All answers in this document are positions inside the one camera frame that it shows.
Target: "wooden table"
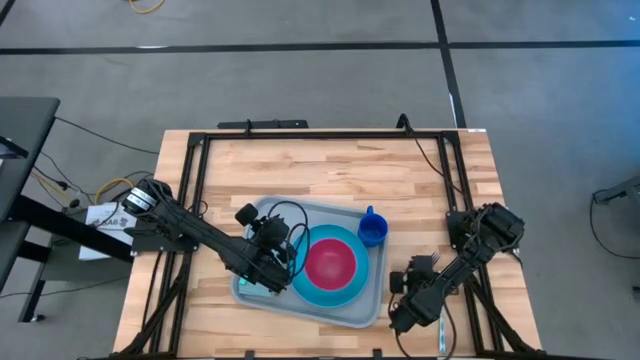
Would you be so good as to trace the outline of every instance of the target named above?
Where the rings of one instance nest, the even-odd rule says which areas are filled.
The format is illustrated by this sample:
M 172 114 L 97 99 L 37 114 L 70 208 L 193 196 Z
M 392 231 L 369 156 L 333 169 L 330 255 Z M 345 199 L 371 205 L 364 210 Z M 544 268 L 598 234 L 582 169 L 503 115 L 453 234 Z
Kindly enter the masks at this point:
M 188 131 L 165 133 L 155 177 L 178 192 Z M 460 131 L 473 201 L 503 202 L 502 190 L 486 132 Z M 420 140 L 431 162 L 439 167 L 434 140 Z M 447 151 L 455 174 L 453 151 Z M 198 150 L 190 177 L 191 196 L 196 178 Z M 240 235 L 234 214 L 247 202 L 264 195 L 284 195 L 345 207 L 373 205 L 389 222 L 388 273 L 403 270 L 412 255 L 439 252 L 442 269 L 454 257 L 449 246 L 444 214 L 448 203 L 443 178 L 420 154 L 413 140 L 224 140 L 211 145 L 203 199 L 209 204 L 205 220 Z M 114 350 L 125 347 L 139 331 L 156 254 L 135 260 L 122 310 Z M 498 254 L 488 271 L 498 308 L 522 338 L 533 347 L 540 341 L 519 264 Z M 351 329 L 289 315 L 258 310 L 235 303 L 230 294 L 231 273 L 218 256 L 201 247 L 195 253 L 179 356 L 371 356 L 381 348 L 385 356 L 401 356 L 386 314 L 390 294 L 385 289 L 378 321 L 366 329 Z M 152 309 L 159 281 L 156 281 Z M 456 355 L 474 354 L 462 294 L 447 298 L 458 329 Z M 486 315 L 478 303 L 486 348 L 491 340 Z M 168 347 L 173 310 L 165 319 L 160 349 Z M 447 349 L 452 339 L 446 325 Z M 401 341 L 413 356 L 438 354 L 438 326 L 415 326 Z

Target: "red bowl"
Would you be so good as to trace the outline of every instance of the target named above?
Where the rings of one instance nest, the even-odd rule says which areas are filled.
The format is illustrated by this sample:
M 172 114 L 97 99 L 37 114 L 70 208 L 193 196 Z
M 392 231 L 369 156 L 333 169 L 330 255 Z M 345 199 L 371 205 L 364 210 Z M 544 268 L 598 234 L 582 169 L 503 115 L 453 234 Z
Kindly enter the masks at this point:
M 323 239 L 311 246 L 304 271 L 311 283 L 326 291 L 345 288 L 356 275 L 356 256 L 338 239 Z

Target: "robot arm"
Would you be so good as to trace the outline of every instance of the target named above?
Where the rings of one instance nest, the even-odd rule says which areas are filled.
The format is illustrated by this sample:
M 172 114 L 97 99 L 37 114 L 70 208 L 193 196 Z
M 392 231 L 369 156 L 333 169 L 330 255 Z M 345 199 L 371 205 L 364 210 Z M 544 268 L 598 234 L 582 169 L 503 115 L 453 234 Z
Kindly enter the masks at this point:
M 438 320 L 444 299 L 498 252 L 518 246 L 524 233 L 524 222 L 498 203 L 485 205 L 456 223 L 459 236 L 458 257 L 441 273 L 431 268 L 431 257 L 415 256 L 409 263 L 407 282 L 404 273 L 392 272 L 392 292 L 407 294 L 389 314 L 397 333 L 409 331 L 414 324 L 427 326 Z
M 291 272 L 283 266 L 286 261 L 282 257 L 279 261 L 274 255 L 274 251 L 276 254 L 289 251 L 288 256 L 295 256 L 285 241 L 289 227 L 278 216 L 255 219 L 258 211 L 247 204 L 236 219 L 242 225 L 251 224 L 255 235 L 251 240 L 232 237 L 184 209 L 173 199 L 167 184 L 149 179 L 138 183 L 122 205 L 139 221 L 155 223 L 156 232 L 168 240 L 190 238 L 211 248 L 227 270 L 253 284 L 279 293 L 290 283 Z

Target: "plastic tray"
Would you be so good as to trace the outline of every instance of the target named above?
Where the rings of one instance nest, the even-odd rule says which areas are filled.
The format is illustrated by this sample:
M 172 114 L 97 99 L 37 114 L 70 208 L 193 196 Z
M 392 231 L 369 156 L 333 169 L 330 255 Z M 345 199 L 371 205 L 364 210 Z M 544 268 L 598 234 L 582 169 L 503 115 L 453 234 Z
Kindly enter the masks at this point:
M 365 215 L 366 210 L 348 209 L 280 196 L 266 196 L 259 199 L 253 205 L 258 209 L 260 216 L 263 216 L 267 215 L 267 212 L 273 204 L 282 200 L 291 200 L 300 204 L 309 216 L 309 227 L 333 224 L 342 226 L 354 234 L 358 233 L 358 223 L 360 222 L 360 218 Z M 272 215 L 274 214 L 280 214 L 284 218 L 285 223 L 290 227 L 299 222 L 304 222 L 302 212 L 294 205 L 278 205 Z M 292 239 L 296 239 L 301 234 L 302 230 L 300 229 L 293 234 Z M 247 238 L 252 235 L 249 227 L 245 228 L 244 235 Z M 336 325 L 364 328 L 376 321 L 380 313 L 387 252 L 386 240 L 379 246 L 367 248 L 367 252 L 369 253 L 369 281 L 357 298 L 339 308 L 326 309 L 313 306 L 298 296 L 292 285 L 289 285 L 287 289 L 280 292 L 280 294 L 273 296 L 243 294 L 240 293 L 239 287 L 249 286 L 250 284 L 239 285 L 240 278 L 238 276 L 233 276 L 231 281 L 231 294 L 238 303 L 246 306 Z

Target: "gray floor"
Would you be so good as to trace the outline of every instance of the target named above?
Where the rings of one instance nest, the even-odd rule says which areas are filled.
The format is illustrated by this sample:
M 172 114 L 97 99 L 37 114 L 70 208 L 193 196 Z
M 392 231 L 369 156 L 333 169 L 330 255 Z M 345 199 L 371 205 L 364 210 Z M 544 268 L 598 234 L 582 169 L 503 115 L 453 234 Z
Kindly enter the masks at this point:
M 633 0 L 442 0 L 442 8 L 450 41 L 640 39 Z M 169 0 L 148 16 L 121 0 L 17 0 L 0 47 L 433 41 L 435 34 L 428 2 L 417 0 Z M 527 222 L 522 256 L 545 349 L 637 358 L 640 303 L 630 290 L 640 285 L 640 262 L 598 247 L 588 205 L 593 191 L 640 171 L 640 49 L 458 50 L 453 60 L 468 125 L 488 129 L 506 200 Z M 415 126 L 453 126 L 434 50 L 0 56 L 0 79 L 0 95 L 58 97 L 59 116 L 149 149 L 165 129 L 246 118 L 382 127 L 406 112 Z M 155 165 L 153 156 L 62 123 L 45 151 L 91 192 Z M 46 159 L 39 165 L 54 174 Z M 55 205 L 31 182 L 25 193 Z M 618 202 L 598 207 L 595 223 L 616 251 L 640 255 L 634 217 Z M 3 294 L 27 290 L 34 271 L 19 261 Z M 125 286 L 45 297 L 38 311 L 49 319 L 39 324 L 16 324 L 21 298 L 3 299 L 1 357 L 107 354 Z

